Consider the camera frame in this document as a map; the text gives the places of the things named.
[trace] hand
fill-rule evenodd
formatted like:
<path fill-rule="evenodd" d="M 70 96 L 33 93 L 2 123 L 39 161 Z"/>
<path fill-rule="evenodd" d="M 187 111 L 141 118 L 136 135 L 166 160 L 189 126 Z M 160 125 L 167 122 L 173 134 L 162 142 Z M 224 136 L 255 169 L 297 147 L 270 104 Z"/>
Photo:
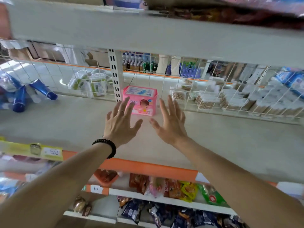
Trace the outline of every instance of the hand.
<path fill-rule="evenodd" d="M 126 108 L 129 99 L 130 97 L 127 97 L 123 102 L 119 101 L 114 109 L 108 112 L 105 119 L 103 138 L 114 142 L 116 148 L 131 141 L 142 124 L 142 119 L 140 119 L 131 128 L 131 113 L 135 104 L 131 102 Z"/>
<path fill-rule="evenodd" d="M 168 96 L 169 112 L 163 99 L 160 98 L 159 102 L 164 124 L 161 127 L 154 119 L 150 119 L 150 124 L 164 142 L 176 146 L 177 141 L 188 137 L 184 126 L 186 120 L 185 113 L 180 110 L 177 101 L 172 101 L 170 95 Z"/>

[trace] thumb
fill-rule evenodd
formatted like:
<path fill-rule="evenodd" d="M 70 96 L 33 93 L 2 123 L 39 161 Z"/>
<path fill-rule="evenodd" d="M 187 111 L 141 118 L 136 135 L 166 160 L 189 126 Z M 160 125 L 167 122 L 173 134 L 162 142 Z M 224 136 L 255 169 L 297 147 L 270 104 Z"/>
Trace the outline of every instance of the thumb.
<path fill-rule="evenodd" d="M 161 127 L 155 119 L 151 118 L 149 122 L 152 125 L 152 127 L 156 130 L 156 132 L 160 130 Z"/>
<path fill-rule="evenodd" d="M 139 119 L 137 122 L 135 122 L 135 125 L 133 127 L 133 130 L 135 131 L 135 134 L 140 129 L 142 122 L 143 122 L 143 119 Z"/>

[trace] finger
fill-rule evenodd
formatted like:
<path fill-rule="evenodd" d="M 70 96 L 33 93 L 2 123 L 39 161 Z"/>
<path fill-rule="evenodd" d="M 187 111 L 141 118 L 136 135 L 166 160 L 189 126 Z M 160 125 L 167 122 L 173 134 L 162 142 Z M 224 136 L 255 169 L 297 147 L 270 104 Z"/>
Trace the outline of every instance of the finger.
<path fill-rule="evenodd" d="M 112 110 L 112 117 L 115 117 L 118 113 L 118 109 L 120 107 L 121 101 L 119 101 L 116 106 L 114 107 L 114 109 Z"/>
<path fill-rule="evenodd" d="M 175 115 L 176 116 L 173 100 L 172 100 L 170 95 L 168 95 L 168 106 L 169 106 L 170 115 L 172 115 L 172 116 Z"/>
<path fill-rule="evenodd" d="M 107 113 L 107 116 L 105 117 L 106 121 L 108 121 L 111 118 L 111 114 L 112 114 L 112 111 Z"/>
<path fill-rule="evenodd" d="M 178 103 L 177 103 L 176 100 L 173 101 L 173 104 L 174 104 L 176 116 L 180 119 L 180 116 L 181 116 L 180 110 L 181 110 L 181 109 L 180 109 L 180 107 L 179 107 L 179 105 L 178 105 Z"/>
<path fill-rule="evenodd" d="M 118 115 L 121 115 L 121 116 L 124 115 L 124 112 L 125 112 L 129 99 L 130 99 L 130 97 L 125 98 L 125 100 L 120 104 L 120 107 L 119 107 L 120 113 Z"/>
<path fill-rule="evenodd" d="M 126 109 L 126 111 L 125 111 L 125 116 L 126 117 L 131 117 L 131 114 L 132 114 L 132 110 L 133 110 L 133 107 L 135 106 L 135 103 L 133 103 L 133 102 L 131 102 L 129 105 L 128 105 L 128 107 L 127 107 L 127 109 Z"/>
<path fill-rule="evenodd" d="M 149 122 L 152 125 L 152 127 L 155 129 L 156 133 L 158 133 L 159 130 L 161 129 L 161 126 L 158 124 L 158 122 L 153 118 L 151 118 Z"/>
<path fill-rule="evenodd" d="M 135 122 L 135 125 L 132 128 L 134 130 L 135 134 L 137 134 L 137 131 L 140 129 L 142 122 L 143 122 L 143 119 L 139 119 L 137 122 Z"/>
<path fill-rule="evenodd" d="M 184 111 L 181 112 L 181 115 L 180 115 L 180 116 L 181 116 L 181 118 L 180 118 L 180 119 L 181 119 L 181 122 L 182 122 L 183 124 L 185 124 L 186 115 L 185 115 Z"/>
<path fill-rule="evenodd" d="M 161 107 L 161 113 L 163 114 L 163 118 L 165 119 L 165 118 L 167 118 L 167 117 L 169 117 L 169 113 L 168 113 L 168 111 L 167 111 L 167 108 L 166 108 L 166 105 L 165 105 L 165 102 L 164 102 L 164 100 L 163 99 L 159 99 L 159 105 L 160 105 L 160 107 Z"/>

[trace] green snack package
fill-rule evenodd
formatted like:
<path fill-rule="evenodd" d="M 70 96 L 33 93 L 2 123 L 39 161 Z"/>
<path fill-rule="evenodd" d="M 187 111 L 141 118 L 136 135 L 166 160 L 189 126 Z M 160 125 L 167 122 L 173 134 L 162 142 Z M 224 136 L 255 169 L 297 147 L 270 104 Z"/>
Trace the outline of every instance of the green snack package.
<path fill-rule="evenodd" d="M 207 184 L 196 184 L 208 204 L 215 206 L 229 207 L 225 199 L 216 191 L 216 189 Z"/>

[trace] forearm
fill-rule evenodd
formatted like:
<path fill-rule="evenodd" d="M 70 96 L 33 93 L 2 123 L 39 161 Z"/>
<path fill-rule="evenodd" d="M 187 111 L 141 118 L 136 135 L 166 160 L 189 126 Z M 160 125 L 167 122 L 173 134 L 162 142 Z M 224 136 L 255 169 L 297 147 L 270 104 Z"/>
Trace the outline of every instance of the forearm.
<path fill-rule="evenodd" d="M 183 139 L 175 147 L 250 227 L 303 226 L 304 209 L 295 199 L 192 139 Z"/>
<path fill-rule="evenodd" d="M 53 227 L 111 152 L 97 143 L 29 183 L 0 206 L 3 227 Z"/>

